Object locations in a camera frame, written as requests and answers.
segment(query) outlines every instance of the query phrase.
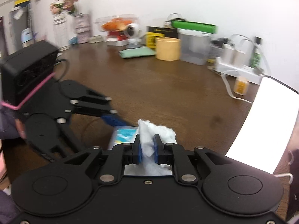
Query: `white wall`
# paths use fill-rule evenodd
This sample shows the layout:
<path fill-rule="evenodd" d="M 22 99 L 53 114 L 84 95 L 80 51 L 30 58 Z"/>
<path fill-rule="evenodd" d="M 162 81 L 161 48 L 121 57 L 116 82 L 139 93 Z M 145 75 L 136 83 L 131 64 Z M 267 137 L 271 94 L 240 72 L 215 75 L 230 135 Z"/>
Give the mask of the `white wall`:
<path fill-rule="evenodd" d="M 10 0 L 3 4 L 0 4 L 0 17 L 3 17 L 4 20 L 4 33 L 5 39 L 7 44 L 8 53 L 12 54 L 15 52 L 14 45 L 13 45 L 13 38 L 10 34 L 10 25 L 9 25 L 9 12 L 14 7 L 14 1 Z"/>
<path fill-rule="evenodd" d="M 41 0 L 33 11 L 37 31 L 54 42 L 51 2 Z M 272 76 L 299 90 L 299 0 L 80 0 L 80 7 L 92 13 L 92 21 L 133 13 L 145 27 L 162 25 L 168 14 L 181 13 L 190 21 L 217 25 L 219 37 L 259 36 Z M 100 33 L 95 24 L 93 31 Z"/>

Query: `white vase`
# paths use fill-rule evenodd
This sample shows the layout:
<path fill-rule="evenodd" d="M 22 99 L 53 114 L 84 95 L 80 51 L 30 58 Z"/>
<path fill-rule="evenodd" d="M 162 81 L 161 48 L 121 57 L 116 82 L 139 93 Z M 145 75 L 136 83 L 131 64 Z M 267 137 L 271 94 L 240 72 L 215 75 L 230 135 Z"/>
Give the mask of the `white vase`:
<path fill-rule="evenodd" d="M 66 17 L 64 14 L 58 14 L 53 18 L 53 30 L 57 46 L 59 51 L 67 50 L 70 48 L 68 38 L 68 28 Z"/>

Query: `finger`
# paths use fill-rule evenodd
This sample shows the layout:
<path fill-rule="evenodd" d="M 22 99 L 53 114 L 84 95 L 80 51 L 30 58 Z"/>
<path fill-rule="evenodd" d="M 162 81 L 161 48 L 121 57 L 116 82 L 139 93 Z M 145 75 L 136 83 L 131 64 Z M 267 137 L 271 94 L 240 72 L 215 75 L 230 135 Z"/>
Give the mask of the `finger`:
<path fill-rule="evenodd" d="M 24 124 L 19 119 L 16 119 L 16 128 L 20 137 L 26 139 Z"/>

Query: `yellow and black box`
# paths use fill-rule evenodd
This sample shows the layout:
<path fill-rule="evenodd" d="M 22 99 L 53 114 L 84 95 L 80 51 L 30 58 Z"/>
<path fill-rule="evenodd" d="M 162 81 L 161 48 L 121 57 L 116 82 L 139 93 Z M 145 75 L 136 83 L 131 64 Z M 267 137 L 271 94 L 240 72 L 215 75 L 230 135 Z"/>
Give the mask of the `yellow and black box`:
<path fill-rule="evenodd" d="M 161 37 L 178 39 L 178 30 L 159 27 L 147 27 L 147 47 L 155 49 L 156 39 Z"/>

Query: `power strip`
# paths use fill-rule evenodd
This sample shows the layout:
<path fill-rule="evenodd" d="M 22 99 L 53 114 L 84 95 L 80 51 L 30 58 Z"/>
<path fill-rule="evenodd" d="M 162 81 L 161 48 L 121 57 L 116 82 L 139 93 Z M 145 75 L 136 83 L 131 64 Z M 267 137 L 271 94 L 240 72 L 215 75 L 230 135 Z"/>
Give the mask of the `power strip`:
<path fill-rule="evenodd" d="M 215 71 L 223 73 L 228 70 L 237 70 L 237 71 L 228 71 L 225 72 L 226 75 L 230 75 L 233 77 L 242 76 L 245 77 L 248 81 L 259 85 L 261 83 L 262 75 L 257 75 L 253 72 L 253 68 L 243 65 L 243 67 L 239 68 L 232 64 L 225 64 L 222 62 L 220 57 L 216 57 L 216 66 Z"/>

